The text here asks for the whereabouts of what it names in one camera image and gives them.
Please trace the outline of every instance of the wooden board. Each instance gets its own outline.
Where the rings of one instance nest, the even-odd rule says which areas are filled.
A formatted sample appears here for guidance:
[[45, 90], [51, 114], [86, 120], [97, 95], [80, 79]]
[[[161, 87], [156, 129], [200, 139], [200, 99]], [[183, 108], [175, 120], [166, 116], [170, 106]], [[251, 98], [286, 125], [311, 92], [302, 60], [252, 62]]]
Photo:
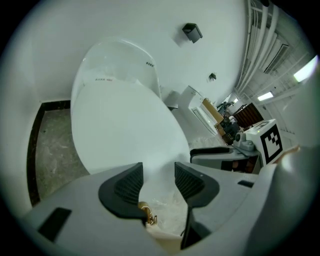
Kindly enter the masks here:
[[218, 125], [216, 125], [215, 127], [216, 127], [216, 129], [218, 130], [218, 132], [219, 132], [219, 134], [220, 134], [221, 136], [223, 136], [223, 135], [226, 134], [226, 132], [225, 132], [225, 130], [222, 128], [221, 124], [218, 124]]
[[218, 110], [215, 109], [214, 106], [211, 105], [211, 103], [209, 102], [209, 100], [207, 98], [205, 98], [202, 102], [202, 104], [205, 106], [205, 108], [211, 113], [211, 115], [213, 116], [213, 118], [216, 120], [216, 122], [218, 124], [220, 124], [222, 122], [222, 120], [224, 119], [223, 116], [218, 112]]

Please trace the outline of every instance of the toilet lid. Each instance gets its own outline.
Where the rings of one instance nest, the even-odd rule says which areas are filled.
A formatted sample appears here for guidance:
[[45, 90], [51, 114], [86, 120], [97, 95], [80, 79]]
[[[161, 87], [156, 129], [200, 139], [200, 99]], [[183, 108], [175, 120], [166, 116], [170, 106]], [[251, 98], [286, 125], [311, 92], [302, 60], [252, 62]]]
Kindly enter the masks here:
[[173, 174], [174, 162], [190, 159], [178, 122], [141, 84], [93, 81], [76, 99], [71, 124], [75, 149], [90, 174], [143, 162], [146, 181], [166, 168]]

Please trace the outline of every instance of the gray plastic panel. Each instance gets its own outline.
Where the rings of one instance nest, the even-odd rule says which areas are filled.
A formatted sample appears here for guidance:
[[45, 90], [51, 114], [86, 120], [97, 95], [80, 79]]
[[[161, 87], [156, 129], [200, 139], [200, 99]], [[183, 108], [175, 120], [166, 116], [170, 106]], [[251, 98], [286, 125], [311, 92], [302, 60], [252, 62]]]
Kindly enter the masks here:
[[[211, 169], [184, 163], [218, 181], [219, 194], [206, 207], [192, 210], [194, 220], [211, 234], [190, 246], [183, 255], [242, 256], [261, 210], [265, 204], [275, 165], [264, 167], [259, 175]], [[237, 184], [254, 182], [252, 188]]]
[[37, 204], [25, 216], [26, 226], [36, 230], [54, 209], [66, 208], [72, 213], [55, 239], [58, 248], [83, 256], [106, 253], [144, 255], [146, 252], [166, 255], [147, 233], [140, 219], [119, 218], [108, 211], [99, 200], [98, 192], [102, 183], [136, 165], [135, 163], [109, 169], [70, 182]]
[[239, 152], [241, 152], [242, 154], [244, 154], [245, 156], [247, 156], [247, 157], [255, 157], [255, 156], [261, 154], [261, 153], [260, 153], [259, 151], [257, 151], [257, 150], [247, 151], [247, 150], [244, 150], [244, 149], [242, 149], [242, 148], [240, 148], [240, 147], [237, 147], [237, 146], [235, 146], [235, 145], [233, 145], [233, 147], [234, 147], [235, 149], [237, 149]]
[[189, 206], [182, 248], [199, 242], [223, 225], [250, 192], [251, 188], [238, 182], [254, 183], [256, 179], [255, 174], [176, 163], [175, 183]]
[[277, 165], [263, 210], [247, 242], [248, 255], [267, 253], [303, 219], [319, 189], [319, 156], [319, 146], [301, 148]]
[[230, 152], [228, 153], [197, 154], [192, 157], [191, 163], [221, 170], [222, 161], [235, 161], [247, 158], [247, 156], [243, 155], [237, 149], [230, 148]]

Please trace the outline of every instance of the vent grille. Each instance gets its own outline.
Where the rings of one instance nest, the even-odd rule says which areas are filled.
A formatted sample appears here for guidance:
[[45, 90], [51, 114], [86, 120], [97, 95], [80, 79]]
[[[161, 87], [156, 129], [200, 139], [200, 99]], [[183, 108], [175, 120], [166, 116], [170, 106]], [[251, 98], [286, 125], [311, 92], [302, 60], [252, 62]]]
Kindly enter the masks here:
[[123, 201], [138, 205], [140, 189], [144, 184], [144, 178], [141, 169], [136, 169], [120, 179], [114, 186], [114, 193]]
[[175, 184], [185, 201], [200, 193], [205, 187], [203, 180], [177, 165], [175, 166]]
[[265, 69], [264, 73], [269, 74], [272, 70], [276, 70], [280, 66], [281, 59], [283, 59], [283, 56], [285, 55], [288, 48], [289, 48], [289, 45], [287, 44], [283, 44], [281, 46], [277, 55], [274, 57], [270, 65]]

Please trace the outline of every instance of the wall-mounted device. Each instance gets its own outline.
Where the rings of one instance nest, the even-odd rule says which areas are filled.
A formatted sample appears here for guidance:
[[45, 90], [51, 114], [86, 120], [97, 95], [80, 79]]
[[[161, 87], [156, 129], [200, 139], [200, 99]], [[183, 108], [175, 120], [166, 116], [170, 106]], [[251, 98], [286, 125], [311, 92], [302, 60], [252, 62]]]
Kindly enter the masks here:
[[194, 23], [185, 24], [185, 26], [182, 28], [182, 31], [193, 43], [203, 37], [197, 24]]
[[217, 79], [217, 76], [214, 73], [211, 73], [209, 75], [209, 80], [211, 80], [211, 79], [212, 79], [212, 81], [214, 81], [215, 79]]

